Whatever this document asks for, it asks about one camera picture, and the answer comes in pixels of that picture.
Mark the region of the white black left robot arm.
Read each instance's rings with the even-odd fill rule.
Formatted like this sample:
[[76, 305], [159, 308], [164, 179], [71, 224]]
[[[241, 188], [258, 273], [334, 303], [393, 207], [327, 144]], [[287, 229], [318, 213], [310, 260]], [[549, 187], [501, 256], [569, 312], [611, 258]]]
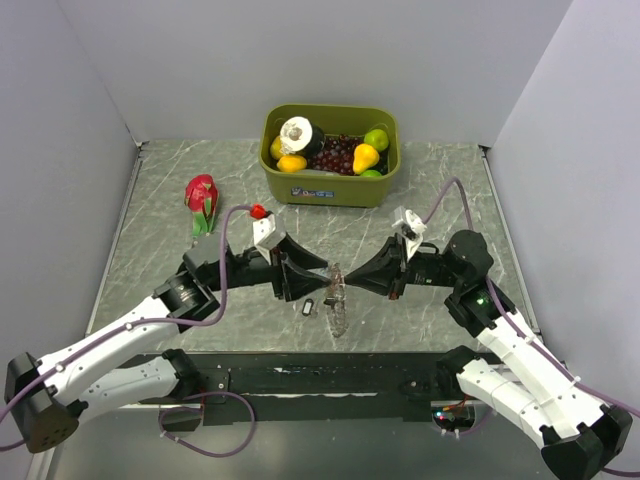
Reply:
[[198, 388], [186, 353], [170, 349], [138, 367], [125, 362], [154, 343], [217, 323], [233, 288], [269, 284], [277, 299], [292, 302], [329, 285], [320, 273], [327, 265], [288, 234], [255, 239], [241, 254], [223, 237], [203, 236], [177, 272], [130, 312], [55, 353], [14, 357], [1, 415], [15, 421], [20, 445], [41, 453], [121, 406], [163, 397], [185, 402]]

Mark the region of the large silver toothed keyring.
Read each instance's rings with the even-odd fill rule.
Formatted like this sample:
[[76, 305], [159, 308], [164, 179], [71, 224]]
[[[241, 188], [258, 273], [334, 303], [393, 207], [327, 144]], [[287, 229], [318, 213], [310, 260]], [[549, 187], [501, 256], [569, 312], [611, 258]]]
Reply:
[[327, 274], [331, 284], [325, 291], [323, 304], [328, 308], [330, 333], [334, 338], [340, 338], [349, 326], [346, 315], [346, 284], [338, 263], [331, 264]]

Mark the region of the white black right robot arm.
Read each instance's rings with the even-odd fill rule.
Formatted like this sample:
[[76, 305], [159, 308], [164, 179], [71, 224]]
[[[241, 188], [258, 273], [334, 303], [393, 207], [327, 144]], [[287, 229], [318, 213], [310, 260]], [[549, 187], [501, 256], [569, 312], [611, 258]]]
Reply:
[[453, 320], [508, 368], [505, 377], [459, 346], [438, 362], [437, 387], [448, 398], [478, 399], [526, 434], [559, 479], [591, 479], [623, 449], [632, 426], [627, 408], [589, 393], [540, 342], [515, 304], [489, 279], [484, 237], [456, 232], [443, 251], [412, 246], [395, 234], [345, 282], [397, 300], [408, 285], [451, 288]]

